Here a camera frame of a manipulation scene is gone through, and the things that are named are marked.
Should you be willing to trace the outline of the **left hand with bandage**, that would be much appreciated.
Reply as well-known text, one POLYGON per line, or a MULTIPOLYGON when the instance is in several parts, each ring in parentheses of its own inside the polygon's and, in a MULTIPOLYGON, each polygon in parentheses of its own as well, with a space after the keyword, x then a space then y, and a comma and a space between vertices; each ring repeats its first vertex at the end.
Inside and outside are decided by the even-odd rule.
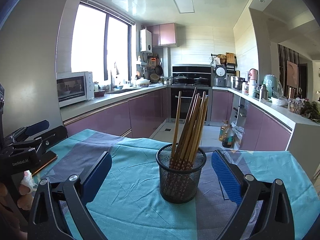
MULTIPOLYGON (((18 208, 22 210, 29 211, 31 209, 33 203, 33 195, 32 192, 34 190, 34 180, 32 178, 31 172, 29 170, 24 172, 24 177, 20 182, 20 186, 18 191, 21 195, 19 200, 17 201, 18 208)), ((5 197, 8 195, 8 190, 6 186, 1 183, 1 204, 4 206, 8 206, 5 197)))

